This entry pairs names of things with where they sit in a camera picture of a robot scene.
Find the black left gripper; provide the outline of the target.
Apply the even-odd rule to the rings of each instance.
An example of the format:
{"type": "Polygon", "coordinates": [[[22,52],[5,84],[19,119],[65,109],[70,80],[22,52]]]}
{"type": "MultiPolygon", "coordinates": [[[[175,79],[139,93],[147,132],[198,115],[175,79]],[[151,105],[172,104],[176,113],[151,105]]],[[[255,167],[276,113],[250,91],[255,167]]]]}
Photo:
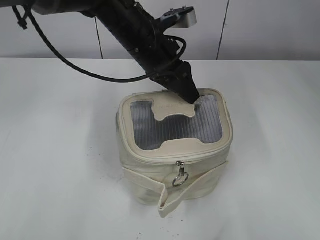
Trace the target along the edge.
{"type": "Polygon", "coordinates": [[[165,35],[157,24],[125,25],[124,48],[145,71],[145,75],[126,79],[125,82],[150,78],[187,103],[195,103],[199,92],[193,80],[191,65],[180,60],[186,47],[184,39],[165,35]]]}

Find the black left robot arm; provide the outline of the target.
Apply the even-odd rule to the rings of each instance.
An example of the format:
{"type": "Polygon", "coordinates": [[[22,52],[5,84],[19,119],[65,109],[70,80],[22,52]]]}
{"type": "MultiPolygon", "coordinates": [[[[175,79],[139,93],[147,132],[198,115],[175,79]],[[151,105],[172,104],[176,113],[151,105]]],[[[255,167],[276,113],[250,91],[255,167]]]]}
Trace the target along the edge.
{"type": "Polygon", "coordinates": [[[166,35],[169,28],[186,29],[197,23],[194,7],[171,9],[155,19],[135,0],[2,0],[1,8],[11,7],[18,25],[26,30],[31,21],[41,39],[53,54],[70,68],[92,78],[111,83],[134,83],[144,79],[178,94],[194,104],[200,97],[194,83],[191,65],[180,58],[187,43],[183,38],[166,35]],[[50,43],[33,12],[41,15],[81,13],[97,18],[143,68],[145,75],[116,79],[86,71],[64,58],[50,43]]]}

